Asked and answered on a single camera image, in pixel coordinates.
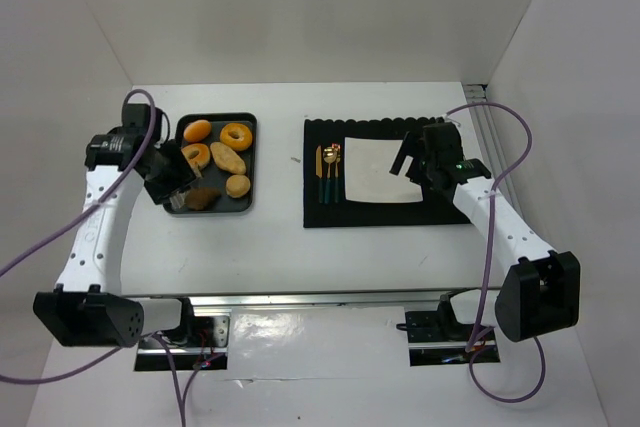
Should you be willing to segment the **silver metal tongs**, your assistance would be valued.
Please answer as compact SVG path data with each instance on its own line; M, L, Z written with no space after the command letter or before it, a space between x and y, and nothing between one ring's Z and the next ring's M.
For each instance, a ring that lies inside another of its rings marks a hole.
M196 164L189 164L189 174L181 173L179 183L172 190L166 205L171 211L177 212L185 209L188 193L198 187L202 179L201 169Z

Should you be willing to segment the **brown croissant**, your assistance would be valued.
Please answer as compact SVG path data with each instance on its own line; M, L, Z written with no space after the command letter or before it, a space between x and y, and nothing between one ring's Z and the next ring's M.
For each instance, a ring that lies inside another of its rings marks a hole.
M185 196L185 206L191 211L204 211L210 208L218 198L221 192L212 187L200 187L191 189Z

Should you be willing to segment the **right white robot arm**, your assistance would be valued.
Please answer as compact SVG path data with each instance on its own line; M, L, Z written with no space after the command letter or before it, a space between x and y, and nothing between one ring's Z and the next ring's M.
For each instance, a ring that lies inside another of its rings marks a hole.
M499 291L474 289L442 296L439 308L447 322L497 327L512 342L578 322L578 259L541 239L495 187L485 165L465 158L453 123L437 120L406 134L392 174L400 172L407 157L412 159L407 177L463 213L486 240L493 266L505 274Z

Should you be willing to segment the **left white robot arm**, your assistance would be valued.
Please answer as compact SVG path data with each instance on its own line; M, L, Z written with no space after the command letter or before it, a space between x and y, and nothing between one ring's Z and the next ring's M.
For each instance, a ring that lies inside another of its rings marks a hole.
M135 134L96 135L86 148L87 219L50 292L36 294L33 311L65 347L133 347L161 332L188 334L191 303L184 297L123 296L121 262L133 207L141 192L156 204L182 198L196 176L179 145L142 144Z

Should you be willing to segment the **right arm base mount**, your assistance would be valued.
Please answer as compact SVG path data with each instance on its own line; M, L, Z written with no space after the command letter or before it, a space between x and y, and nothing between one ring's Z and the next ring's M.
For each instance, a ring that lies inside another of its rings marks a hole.
M467 290L442 294L435 307L405 312L405 320L396 329L406 334L411 367L468 364L473 355L477 363L499 363L500 354L494 334L488 334L465 351L472 333L472 321L460 323L454 316L451 299Z

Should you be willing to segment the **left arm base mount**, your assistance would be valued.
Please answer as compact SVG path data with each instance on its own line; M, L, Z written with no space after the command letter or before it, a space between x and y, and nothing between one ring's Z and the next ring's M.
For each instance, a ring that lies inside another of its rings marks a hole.
M134 370L163 372L170 370L170 353L178 372L199 368L222 371L228 366L231 314L224 310L198 310L186 324L171 332L160 332L138 344Z

